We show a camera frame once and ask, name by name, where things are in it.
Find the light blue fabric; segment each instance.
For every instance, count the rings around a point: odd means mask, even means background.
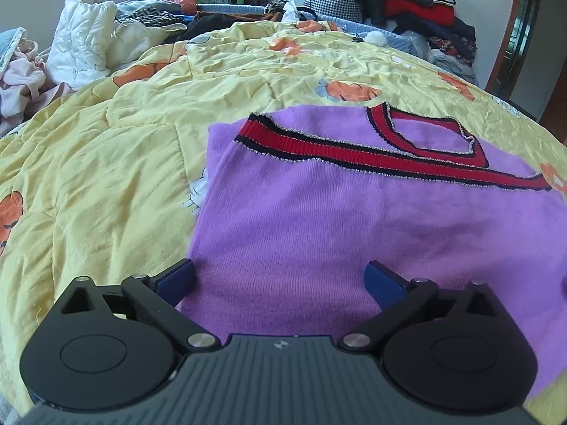
[[[117,19],[144,8],[155,8],[161,11],[167,11],[168,13],[181,12],[180,4],[165,0],[126,0],[117,3],[116,6],[118,8],[118,12],[116,13]]]
[[[208,11],[213,13],[225,13],[225,14],[263,14],[264,13],[263,6],[251,6],[251,5],[201,4],[199,5],[199,9],[201,11]],[[305,14],[305,17],[307,17],[308,19],[313,19],[313,15],[309,13],[303,13],[303,14]],[[357,22],[347,21],[345,19],[339,19],[338,17],[320,15],[319,19],[323,21],[334,22],[341,29],[353,35],[357,33],[361,34],[365,32],[367,33],[367,32],[373,32],[375,30],[379,30],[386,36],[390,48],[394,48],[403,52],[407,52],[408,54],[417,56],[417,51],[415,46],[413,46],[412,41],[410,39],[405,38],[404,36],[396,35],[395,33],[378,29],[376,27],[372,27],[371,25],[358,24]]]
[[[24,27],[0,33],[0,78],[4,75],[10,59],[25,33]]]

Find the knit garment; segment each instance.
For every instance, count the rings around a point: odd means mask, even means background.
[[[330,334],[380,312],[377,260],[441,288],[486,281],[534,348],[532,393],[567,367],[567,206],[450,118],[298,106],[209,128],[210,187],[178,309],[231,333]]]

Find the yellow quilt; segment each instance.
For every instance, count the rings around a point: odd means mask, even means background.
[[[196,221],[188,186],[201,176],[211,123],[387,101],[456,118],[567,192],[567,148],[532,120],[418,58],[330,29],[236,24],[154,48],[0,140],[0,390],[21,414],[31,403],[20,355],[74,277],[117,284],[185,256]],[[564,373],[528,408],[557,425],[566,397]]]

